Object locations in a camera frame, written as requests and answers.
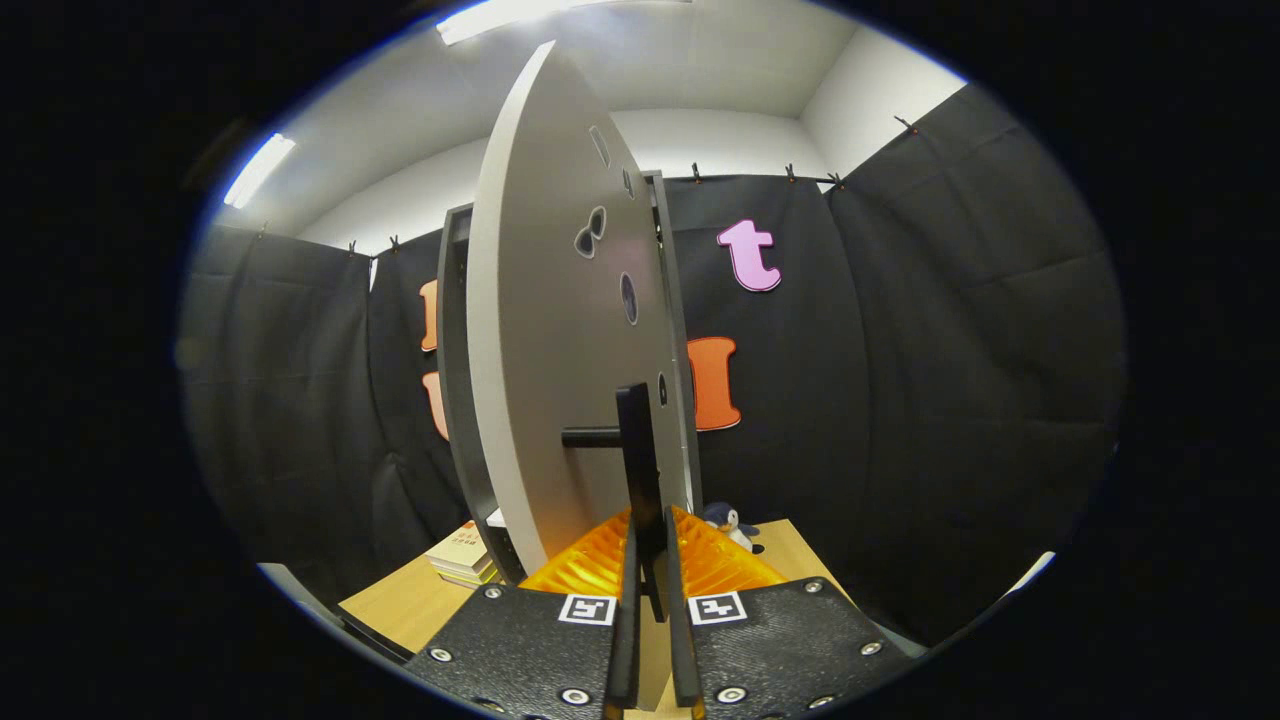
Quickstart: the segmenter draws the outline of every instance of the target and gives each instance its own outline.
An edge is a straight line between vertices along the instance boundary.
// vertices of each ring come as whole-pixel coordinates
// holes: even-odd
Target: black fabric backdrop
[[[419,291],[435,279],[440,237],[435,231],[378,255],[369,293],[369,369],[388,450],[380,470],[399,478],[433,543],[467,521],[453,455],[422,387],[422,375],[439,363],[435,351],[422,352],[426,314]]]
[[[851,555],[824,559],[933,644],[1066,539],[1115,439],[1124,328],[1098,228],[1023,127],[974,86],[916,127],[827,193],[872,395]]]
[[[867,351],[858,296],[826,201],[785,177],[667,181],[689,340],[724,336],[741,421],[698,433],[703,498],[748,523],[788,518],[842,569],[845,533],[867,492]],[[777,287],[751,292],[716,236],[750,219]]]
[[[433,541],[381,437],[367,300],[364,255],[214,227],[183,302],[205,482],[252,560],[284,564],[328,605]]]

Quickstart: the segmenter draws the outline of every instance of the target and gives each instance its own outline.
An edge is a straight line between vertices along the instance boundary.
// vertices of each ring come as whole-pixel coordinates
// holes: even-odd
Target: book
[[[448,573],[442,573],[439,570],[436,570],[436,573],[440,575],[440,579],[444,580],[445,583],[453,583],[456,585],[462,585],[465,588],[472,588],[472,589],[486,583],[502,582],[498,579],[497,568],[494,568],[493,571],[490,571],[486,577],[475,579],[460,578],[457,575],[451,575]]]
[[[467,520],[449,537],[435,543],[426,551],[426,559],[436,570],[448,570],[454,575],[479,575],[489,565],[489,550],[480,539],[475,520]]]
[[[493,574],[497,573],[498,570],[497,570],[497,566],[493,562],[490,562],[490,564],[485,565],[484,569],[481,569],[479,573],[458,573],[458,571],[454,571],[454,570],[447,570],[444,568],[436,568],[435,571],[438,574],[440,574],[440,575],[447,575],[447,577],[453,578],[456,580],[466,580],[468,583],[477,583],[477,582],[488,582],[488,580],[485,580],[485,578],[493,577]]]

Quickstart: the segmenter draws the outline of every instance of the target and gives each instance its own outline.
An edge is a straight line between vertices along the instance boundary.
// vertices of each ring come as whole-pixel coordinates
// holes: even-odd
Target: fluorescent light
[[[579,5],[599,5],[623,0],[488,0],[472,5],[435,26],[445,45],[475,37],[504,24],[526,22]],[[677,0],[691,3],[692,0]]]
[[[232,183],[232,188],[227,191],[227,197],[223,197],[223,202],[237,210],[247,205],[248,199],[253,197],[257,188],[262,187],[266,176],[271,174],[271,170],[280,164],[280,160],[284,160],[294,145],[297,143],[280,133],[273,135],[241,170],[239,177]]]

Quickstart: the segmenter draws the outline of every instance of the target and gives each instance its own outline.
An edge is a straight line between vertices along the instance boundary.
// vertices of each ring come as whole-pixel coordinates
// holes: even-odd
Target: black rod
[[[699,176],[698,177],[698,182],[700,183],[701,181],[719,179],[719,178],[736,178],[736,177],[741,177],[741,176]],[[787,176],[772,176],[772,177],[786,178]],[[663,179],[671,181],[671,179],[690,179],[690,178],[689,178],[689,176],[685,176],[684,178],[671,177],[671,178],[663,178]],[[824,182],[827,184],[832,184],[835,182],[831,178],[810,178],[810,177],[805,177],[805,176],[796,176],[796,181]]]
[[[564,447],[622,447],[622,430],[607,428],[564,428],[561,430]]]

